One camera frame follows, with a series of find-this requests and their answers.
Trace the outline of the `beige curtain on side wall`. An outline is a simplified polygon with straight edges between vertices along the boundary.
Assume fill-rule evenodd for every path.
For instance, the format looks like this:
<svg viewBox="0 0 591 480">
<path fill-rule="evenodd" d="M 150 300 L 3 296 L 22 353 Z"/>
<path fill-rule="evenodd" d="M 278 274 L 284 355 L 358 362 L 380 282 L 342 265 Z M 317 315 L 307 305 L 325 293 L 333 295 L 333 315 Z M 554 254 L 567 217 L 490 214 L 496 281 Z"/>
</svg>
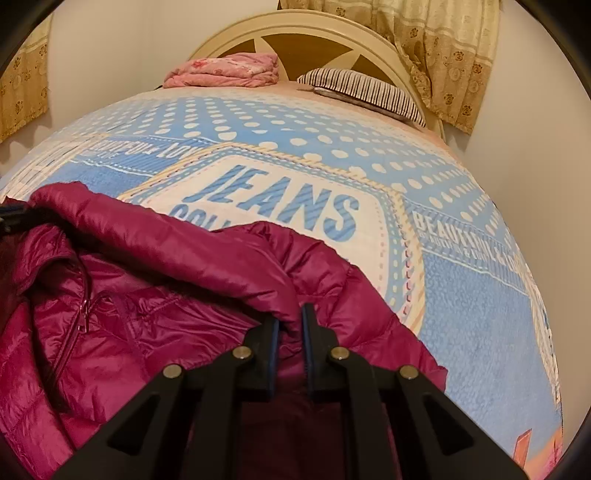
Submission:
<svg viewBox="0 0 591 480">
<path fill-rule="evenodd" d="M 1 77 L 1 142 L 49 110 L 50 14 L 21 45 Z"/>
</svg>

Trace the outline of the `folded pink floral blanket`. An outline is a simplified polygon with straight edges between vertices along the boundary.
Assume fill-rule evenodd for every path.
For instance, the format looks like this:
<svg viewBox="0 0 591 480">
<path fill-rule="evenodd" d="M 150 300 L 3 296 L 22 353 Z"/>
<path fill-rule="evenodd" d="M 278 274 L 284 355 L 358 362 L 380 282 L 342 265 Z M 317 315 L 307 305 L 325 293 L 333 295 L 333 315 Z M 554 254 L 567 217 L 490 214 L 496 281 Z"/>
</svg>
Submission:
<svg viewBox="0 0 591 480">
<path fill-rule="evenodd" d="M 171 70 L 164 89 L 182 87 L 257 88 L 279 81 L 279 57 L 274 53 L 235 53 L 191 59 Z"/>
</svg>

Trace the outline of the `cream arched wooden headboard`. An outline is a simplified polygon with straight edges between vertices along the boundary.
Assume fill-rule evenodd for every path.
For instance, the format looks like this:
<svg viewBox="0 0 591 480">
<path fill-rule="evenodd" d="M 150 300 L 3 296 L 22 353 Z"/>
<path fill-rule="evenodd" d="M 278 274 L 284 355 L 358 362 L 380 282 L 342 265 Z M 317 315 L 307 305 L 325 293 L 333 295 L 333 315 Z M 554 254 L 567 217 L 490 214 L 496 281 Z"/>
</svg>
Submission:
<svg viewBox="0 0 591 480">
<path fill-rule="evenodd" d="M 294 81 L 325 67 L 358 71 L 390 83 L 413 98 L 431 131 L 445 136 L 443 122 L 425 106 L 396 46 L 352 20 L 311 10 L 276 10 L 222 29 L 192 56 L 238 52 L 276 54 L 281 81 Z"/>
</svg>

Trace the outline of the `blue pink printed bedspread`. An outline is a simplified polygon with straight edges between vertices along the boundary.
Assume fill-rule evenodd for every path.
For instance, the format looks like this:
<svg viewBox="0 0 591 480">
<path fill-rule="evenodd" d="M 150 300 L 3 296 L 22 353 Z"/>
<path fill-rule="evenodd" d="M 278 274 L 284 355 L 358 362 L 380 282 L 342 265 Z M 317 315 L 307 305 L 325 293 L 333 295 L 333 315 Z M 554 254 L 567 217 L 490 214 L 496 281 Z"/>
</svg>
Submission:
<svg viewBox="0 0 591 480">
<path fill-rule="evenodd" d="M 255 221 L 327 243 L 449 372 L 447 394 L 533 479 L 563 450 L 546 308 L 491 198 L 440 138 L 304 92 L 155 90 L 54 133 L 1 181 L 54 182 L 216 230 Z"/>
</svg>

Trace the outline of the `magenta puffer jacket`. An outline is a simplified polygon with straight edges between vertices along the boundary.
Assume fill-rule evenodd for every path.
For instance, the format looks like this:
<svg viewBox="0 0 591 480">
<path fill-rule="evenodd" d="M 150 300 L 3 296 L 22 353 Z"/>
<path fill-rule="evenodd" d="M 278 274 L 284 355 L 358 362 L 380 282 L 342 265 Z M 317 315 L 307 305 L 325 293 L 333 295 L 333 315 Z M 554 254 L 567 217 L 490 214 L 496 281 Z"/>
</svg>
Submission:
<svg viewBox="0 0 591 480">
<path fill-rule="evenodd" d="M 339 479 L 336 406 L 311 403 L 301 308 L 389 370 L 447 372 L 368 278 L 324 242 L 267 222 L 207 231 L 58 183 L 47 223 L 1 242 L 1 475 L 48 479 L 155 375 L 191 369 L 280 321 L 276 392 L 242 414 L 238 477 Z"/>
</svg>

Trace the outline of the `beige patterned curtain behind bed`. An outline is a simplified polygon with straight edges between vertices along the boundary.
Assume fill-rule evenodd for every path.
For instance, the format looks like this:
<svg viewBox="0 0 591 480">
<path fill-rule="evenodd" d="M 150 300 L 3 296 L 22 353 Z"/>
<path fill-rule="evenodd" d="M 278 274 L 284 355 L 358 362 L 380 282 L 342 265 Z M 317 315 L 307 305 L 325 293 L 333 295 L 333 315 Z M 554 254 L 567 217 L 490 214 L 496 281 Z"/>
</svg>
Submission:
<svg viewBox="0 0 591 480">
<path fill-rule="evenodd" d="M 422 102 L 440 120 L 470 135 L 496 55 L 498 0 L 293 0 L 304 9 L 359 23 L 396 46 Z"/>
</svg>

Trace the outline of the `striped pillow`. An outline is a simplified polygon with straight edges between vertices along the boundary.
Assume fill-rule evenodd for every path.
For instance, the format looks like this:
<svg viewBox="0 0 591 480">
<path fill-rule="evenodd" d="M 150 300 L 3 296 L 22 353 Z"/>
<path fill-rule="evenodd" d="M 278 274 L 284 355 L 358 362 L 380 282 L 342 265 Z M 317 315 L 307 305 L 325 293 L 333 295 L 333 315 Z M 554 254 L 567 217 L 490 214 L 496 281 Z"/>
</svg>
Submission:
<svg viewBox="0 0 591 480">
<path fill-rule="evenodd" d="M 426 127 L 421 109 L 412 96 L 383 80 L 348 69 L 317 68 L 302 74 L 297 83 L 315 93 L 381 112 L 401 121 Z"/>
</svg>

